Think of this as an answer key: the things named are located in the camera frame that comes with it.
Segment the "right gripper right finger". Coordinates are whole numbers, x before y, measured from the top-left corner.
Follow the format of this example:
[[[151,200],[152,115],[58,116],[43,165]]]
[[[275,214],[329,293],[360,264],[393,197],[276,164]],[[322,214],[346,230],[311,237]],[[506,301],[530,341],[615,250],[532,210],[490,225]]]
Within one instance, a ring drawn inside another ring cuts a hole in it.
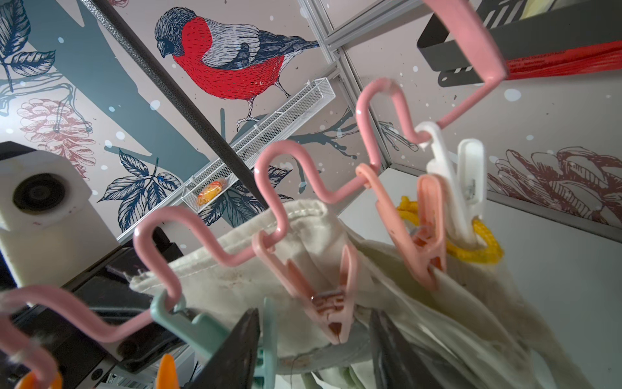
[[[385,311],[372,310],[369,337],[377,388],[442,388]]]

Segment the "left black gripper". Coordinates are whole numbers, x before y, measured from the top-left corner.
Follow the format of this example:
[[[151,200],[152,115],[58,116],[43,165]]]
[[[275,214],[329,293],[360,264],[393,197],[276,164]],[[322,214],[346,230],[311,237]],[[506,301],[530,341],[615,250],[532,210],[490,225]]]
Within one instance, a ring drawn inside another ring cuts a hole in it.
[[[79,275],[57,285],[1,292],[1,354],[10,367],[3,388],[98,384],[115,366],[140,371],[180,340],[154,324],[151,297],[135,292],[131,272],[147,270],[126,242]]]

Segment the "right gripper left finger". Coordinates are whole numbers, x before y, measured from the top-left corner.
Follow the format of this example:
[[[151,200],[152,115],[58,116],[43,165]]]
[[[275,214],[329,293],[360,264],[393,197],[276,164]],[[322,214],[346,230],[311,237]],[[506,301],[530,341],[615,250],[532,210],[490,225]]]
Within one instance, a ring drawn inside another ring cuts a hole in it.
[[[260,337],[259,310],[241,316],[225,342],[187,388],[248,389],[254,383]]]

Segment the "cream knitted glove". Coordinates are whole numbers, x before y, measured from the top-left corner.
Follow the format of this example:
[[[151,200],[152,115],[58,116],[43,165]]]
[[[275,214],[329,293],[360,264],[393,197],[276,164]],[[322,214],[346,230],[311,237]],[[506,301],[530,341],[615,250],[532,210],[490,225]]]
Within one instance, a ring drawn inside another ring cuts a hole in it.
[[[421,363],[425,388],[540,388],[532,353],[544,359],[559,388],[591,383],[537,310],[518,292],[502,260],[463,262],[448,246],[446,272],[435,271],[428,291],[383,242],[349,238],[362,255],[374,291],[356,309],[369,321],[385,311]]]

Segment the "green-striped leather glove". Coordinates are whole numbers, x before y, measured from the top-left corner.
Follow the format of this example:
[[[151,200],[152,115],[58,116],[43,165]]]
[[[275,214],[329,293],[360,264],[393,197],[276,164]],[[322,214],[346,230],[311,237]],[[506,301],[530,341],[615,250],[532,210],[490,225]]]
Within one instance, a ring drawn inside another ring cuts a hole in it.
[[[473,297],[446,275],[435,290],[419,284],[393,246],[353,233],[317,200],[287,202],[287,236],[236,267],[206,248],[170,268],[189,308],[230,326],[270,298],[279,326],[280,369],[316,374],[339,388],[376,385],[369,318],[385,311],[445,388],[481,388],[476,328],[455,305]]]

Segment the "black clothes rack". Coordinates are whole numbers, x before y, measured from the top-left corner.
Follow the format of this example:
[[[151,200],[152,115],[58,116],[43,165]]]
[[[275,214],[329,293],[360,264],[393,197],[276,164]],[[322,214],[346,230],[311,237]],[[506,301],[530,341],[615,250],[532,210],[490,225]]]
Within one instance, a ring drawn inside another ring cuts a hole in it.
[[[268,204],[261,195],[250,168],[241,160],[241,157],[229,146],[227,141],[203,115],[200,109],[186,95],[173,77],[159,63],[152,52],[144,45],[126,21],[115,11],[113,6],[105,0],[83,0],[82,4],[126,50],[136,64],[160,89],[178,112],[194,128],[195,132],[206,142],[215,154],[228,165],[235,176],[251,192],[262,206]]]

